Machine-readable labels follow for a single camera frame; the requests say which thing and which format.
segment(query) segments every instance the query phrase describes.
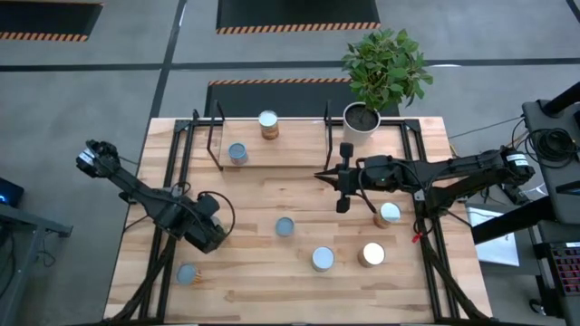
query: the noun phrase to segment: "hazard tape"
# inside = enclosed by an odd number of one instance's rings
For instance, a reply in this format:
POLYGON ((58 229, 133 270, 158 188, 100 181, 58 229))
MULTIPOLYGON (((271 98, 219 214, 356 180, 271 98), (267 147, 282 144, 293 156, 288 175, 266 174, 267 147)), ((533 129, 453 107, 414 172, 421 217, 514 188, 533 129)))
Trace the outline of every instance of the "hazard tape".
POLYGON ((0 40, 85 42, 88 38, 80 34, 0 32, 0 40))
POLYGON ((270 80, 224 80, 210 81, 211 85, 241 85, 241 84, 265 84, 265 83, 321 83, 321 82, 350 82, 350 78, 286 78, 270 80))
POLYGON ((255 34, 283 32, 343 31, 381 28, 381 23, 284 24, 269 26, 220 27, 218 34, 255 34))

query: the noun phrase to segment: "concrete floor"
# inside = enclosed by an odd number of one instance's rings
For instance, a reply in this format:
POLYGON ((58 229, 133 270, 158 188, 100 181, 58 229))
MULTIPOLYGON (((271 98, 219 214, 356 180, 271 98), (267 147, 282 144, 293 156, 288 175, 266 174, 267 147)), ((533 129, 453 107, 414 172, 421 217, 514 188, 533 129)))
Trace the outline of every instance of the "concrete floor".
MULTIPOLYGON (((107 0, 89 42, 0 41, 0 65, 162 63, 177 5, 178 0, 107 0)), ((580 57, 580 24, 565 0, 377 0, 377 5, 383 26, 407 28, 428 59, 580 57)), ((338 60, 345 44, 362 35, 216 35, 216 6, 188 0, 174 62, 338 60)), ((449 136, 517 117, 522 102, 549 99, 580 76, 580 65, 429 70, 435 83, 426 98, 401 114, 442 116, 449 136)), ((158 71, 0 73, 0 175, 26 189, 23 209, 74 225, 70 239, 47 243, 58 261, 34 272, 18 325, 101 318, 127 207, 116 187, 86 177, 74 159, 85 140, 106 139, 137 160, 159 76, 158 71)), ((320 68, 171 72, 159 115, 188 117, 194 108, 202 113, 212 80, 343 76, 340 69, 320 68)), ((460 155, 498 148, 509 142, 514 125, 451 143, 460 155)), ((537 175, 523 188, 542 182, 537 175)), ((527 308, 527 300, 537 297, 533 278, 484 277, 494 315, 502 321, 564 324, 536 319, 527 308)))

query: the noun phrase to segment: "black floor mat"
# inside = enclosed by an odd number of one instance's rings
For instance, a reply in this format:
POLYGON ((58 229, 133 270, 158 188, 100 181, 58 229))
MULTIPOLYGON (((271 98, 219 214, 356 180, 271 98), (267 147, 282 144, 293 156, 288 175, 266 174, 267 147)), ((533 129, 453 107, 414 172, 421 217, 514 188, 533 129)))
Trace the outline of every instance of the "black floor mat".
MULTIPOLYGON (((348 78, 212 81, 205 116, 210 116, 209 109, 218 100, 226 119, 257 117, 263 110, 273 110, 279 117, 322 117, 330 100, 330 115, 342 117, 344 108, 356 101, 349 83, 348 78)), ((399 112, 386 110, 381 115, 399 117, 399 112)))
POLYGON ((218 34, 373 29, 374 0, 219 0, 218 34))
POLYGON ((0 40, 84 42, 101 4, 0 1, 0 40))

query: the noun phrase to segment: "wooden table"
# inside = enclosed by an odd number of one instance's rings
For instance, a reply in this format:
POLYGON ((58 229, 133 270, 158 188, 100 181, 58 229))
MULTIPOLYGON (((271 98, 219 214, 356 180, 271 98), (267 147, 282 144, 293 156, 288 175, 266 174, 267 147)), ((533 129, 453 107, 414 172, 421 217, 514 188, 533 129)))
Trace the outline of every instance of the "wooden table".
MULTIPOLYGON (((419 119, 428 160, 449 158, 450 146, 443 119, 419 119)), ((139 178, 151 187, 162 186, 174 121, 155 119, 150 124, 139 178)), ((188 182, 193 187, 189 194, 194 197, 199 191, 215 190, 229 197, 237 212, 236 227, 224 244, 211 254, 202 254, 186 241, 178 243, 166 322, 433 321, 421 247, 411 242, 414 236, 411 226, 415 220, 411 195, 369 192, 375 205, 390 201, 401 208, 401 222, 388 229, 374 226, 372 214, 357 197, 353 197, 348 213, 337 214, 334 210, 339 193, 313 177, 313 173, 324 165, 325 138, 321 135, 309 139, 308 135, 324 133, 321 120, 289 120, 281 124, 278 141, 287 142, 285 135, 302 137, 300 144, 309 153, 304 156, 305 167, 299 166, 296 147, 282 152, 271 143, 264 145, 264 140, 256 137, 260 131, 255 120, 239 121, 232 129, 228 129, 227 124, 223 132, 221 128, 214 130, 212 149, 214 153, 223 153, 229 142, 240 141, 231 137, 232 132, 236 132, 245 137, 250 157, 248 166, 226 167, 220 172, 206 151, 208 128, 197 127, 189 162, 188 182), (292 131, 293 123, 296 126, 313 124, 313 129, 297 133, 292 131), (260 160, 252 158, 269 160, 271 166, 265 167, 260 160), (295 234, 291 237, 276 236, 275 223, 282 216, 295 221, 295 234), (386 249, 386 260, 367 269, 358 264, 356 253, 370 242, 379 243, 386 249), (317 273, 310 265, 311 254, 318 246, 332 248, 336 256, 334 267, 326 273, 317 273), (184 263, 194 263, 201 270, 201 283, 177 284, 175 272, 184 263)), ((340 159, 341 140, 342 127, 333 128, 331 165, 340 159)), ((178 153, 174 180, 177 180, 182 148, 178 153)), ((354 157, 379 154, 403 157, 398 130, 380 128, 364 147, 355 150, 354 157)), ((220 162, 227 164, 224 158, 220 162)), ((222 208, 217 216, 225 227, 229 227, 231 212, 227 204, 219 200, 222 208)), ((464 206, 456 205, 451 210, 465 216, 464 206)), ((143 208, 135 206, 129 212, 127 223, 143 215, 143 208)), ((452 218, 443 217, 441 223, 452 274, 478 308, 491 315, 471 232, 452 218)), ((154 226, 148 219, 124 235, 105 317, 114 315, 143 279, 153 231, 154 226)), ((447 312, 441 281, 439 288, 443 311, 447 312)), ((151 303, 151 307, 156 306, 157 295, 151 303)))

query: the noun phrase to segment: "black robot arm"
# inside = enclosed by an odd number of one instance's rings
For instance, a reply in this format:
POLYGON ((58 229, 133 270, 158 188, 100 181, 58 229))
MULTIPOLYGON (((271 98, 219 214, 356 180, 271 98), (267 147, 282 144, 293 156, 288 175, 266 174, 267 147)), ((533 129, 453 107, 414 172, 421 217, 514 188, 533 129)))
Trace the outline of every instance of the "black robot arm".
POLYGON ((479 155, 450 158, 433 163, 380 155, 358 158, 355 161, 356 167, 350 168, 349 158, 353 156, 353 145, 342 143, 341 156, 343 163, 315 174, 318 179, 331 184, 334 190, 341 192, 341 198, 336 204, 338 213, 348 211, 350 207, 348 196, 352 195, 361 196, 373 213, 376 213, 364 190, 388 192, 400 190, 411 194, 422 191, 425 198, 424 215, 442 216, 458 198, 473 196, 481 189, 498 183, 519 186, 526 183, 535 173, 522 153, 504 147, 479 155), (456 177, 463 179, 447 187, 432 186, 435 181, 456 177))
POLYGON ((200 193, 197 202, 166 189, 153 189, 121 166, 117 149, 108 142, 88 140, 87 148, 77 157, 77 168, 90 177, 108 178, 123 192, 143 205, 155 225, 169 235, 185 239, 203 253, 209 253, 224 241, 227 234, 215 217, 219 203, 211 195, 200 193))

